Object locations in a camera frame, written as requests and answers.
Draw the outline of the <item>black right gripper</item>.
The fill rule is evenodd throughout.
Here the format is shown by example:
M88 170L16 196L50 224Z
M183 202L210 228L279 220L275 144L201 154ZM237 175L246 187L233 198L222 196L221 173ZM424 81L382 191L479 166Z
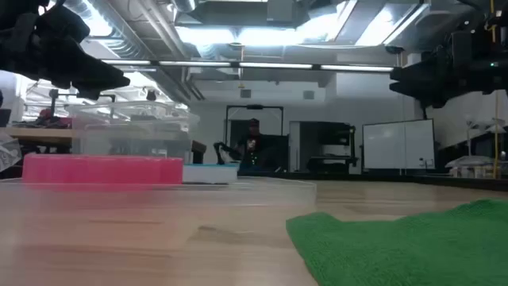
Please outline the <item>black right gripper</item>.
M489 95L494 91L507 91L507 28L478 28L456 31L451 34L447 55L437 61L437 85L430 89L432 98L428 105L443 107L450 99L472 92ZM402 81L423 81L429 69L421 66L393 68L390 90L414 99L422 99L426 93Z

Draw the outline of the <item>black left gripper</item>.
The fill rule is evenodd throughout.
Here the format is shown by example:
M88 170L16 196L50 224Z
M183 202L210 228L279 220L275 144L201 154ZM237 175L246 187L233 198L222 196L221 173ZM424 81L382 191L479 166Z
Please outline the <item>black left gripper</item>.
M64 4L1 0L1 69L68 81L78 98L90 100L98 100L101 90L130 85L122 70L83 51L90 28Z

